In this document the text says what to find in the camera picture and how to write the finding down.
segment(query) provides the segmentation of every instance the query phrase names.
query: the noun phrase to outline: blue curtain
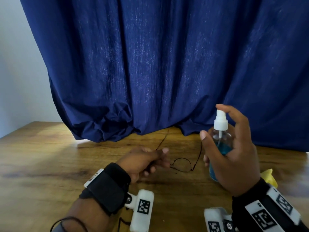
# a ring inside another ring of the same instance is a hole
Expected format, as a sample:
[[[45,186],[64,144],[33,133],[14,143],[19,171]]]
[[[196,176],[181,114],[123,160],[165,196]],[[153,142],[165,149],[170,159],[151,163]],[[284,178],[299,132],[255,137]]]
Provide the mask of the blue curtain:
[[[213,125],[309,151],[309,0],[21,0],[56,108],[76,139]]]

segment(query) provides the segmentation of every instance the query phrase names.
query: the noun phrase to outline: clear plastic bottle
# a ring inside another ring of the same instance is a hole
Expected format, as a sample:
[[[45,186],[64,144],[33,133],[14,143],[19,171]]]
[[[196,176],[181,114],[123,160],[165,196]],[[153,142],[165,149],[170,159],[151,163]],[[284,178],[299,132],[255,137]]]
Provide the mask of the clear plastic bottle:
[[[214,143],[222,155],[226,155],[233,149],[233,138],[232,135],[227,132],[227,127],[225,112],[217,110],[217,116],[214,120],[214,129],[210,135],[213,137]],[[211,163],[209,164],[209,175],[214,181],[218,181]]]

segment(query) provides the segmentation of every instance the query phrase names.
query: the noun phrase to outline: wood grain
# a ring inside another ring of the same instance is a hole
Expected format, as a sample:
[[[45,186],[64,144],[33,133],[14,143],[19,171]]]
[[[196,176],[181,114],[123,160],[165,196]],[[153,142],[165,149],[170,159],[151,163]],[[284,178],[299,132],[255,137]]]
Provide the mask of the wood grain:
[[[49,231],[63,217],[99,169],[115,162],[136,145],[156,149],[167,129],[144,136],[132,134],[113,143],[76,141],[62,123],[34,122],[0,139],[0,231]],[[200,140],[197,134],[183,136],[169,128],[161,147],[170,148],[171,160],[185,157],[195,163]],[[261,171],[273,168],[279,191],[301,213],[309,225],[309,164],[303,152],[258,147]],[[231,195],[213,182],[202,156],[194,171],[160,169],[143,182],[131,185],[155,193],[150,232],[206,231],[203,210],[222,206],[231,212]],[[112,217],[130,221],[131,210]],[[120,231],[129,231],[121,224]]]

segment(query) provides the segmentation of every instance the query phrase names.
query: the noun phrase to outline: yellow cloth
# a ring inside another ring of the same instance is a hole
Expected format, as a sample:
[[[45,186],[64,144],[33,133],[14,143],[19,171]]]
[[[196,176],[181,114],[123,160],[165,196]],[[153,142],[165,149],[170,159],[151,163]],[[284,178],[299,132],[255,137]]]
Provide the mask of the yellow cloth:
[[[273,187],[278,188],[278,183],[272,176],[272,169],[268,169],[261,173],[261,177],[264,179],[265,182],[271,184]]]

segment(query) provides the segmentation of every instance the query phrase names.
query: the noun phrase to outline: hand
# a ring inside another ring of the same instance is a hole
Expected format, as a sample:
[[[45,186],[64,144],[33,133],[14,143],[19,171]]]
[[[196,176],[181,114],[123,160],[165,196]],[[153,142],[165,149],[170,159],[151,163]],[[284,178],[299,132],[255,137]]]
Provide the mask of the hand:
[[[168,148],[153,151],[146,147],[138,147],[125,154],[116,164],[129,174],[131,183],[136,183],[140,175],[147,177],[156,171],[157,166],[169,168],[168,152]]]
[[[261,177],[257,149],[251,140],[248,118],[232,106],[217,104],[216,108],[228,113],[236,123],[235,128],[229,125],[228,129],[234,137],[233,150],[223,156],[210,134],[201,131],[204,161],[211,162],[219,183],[237,197],[250,190]]]

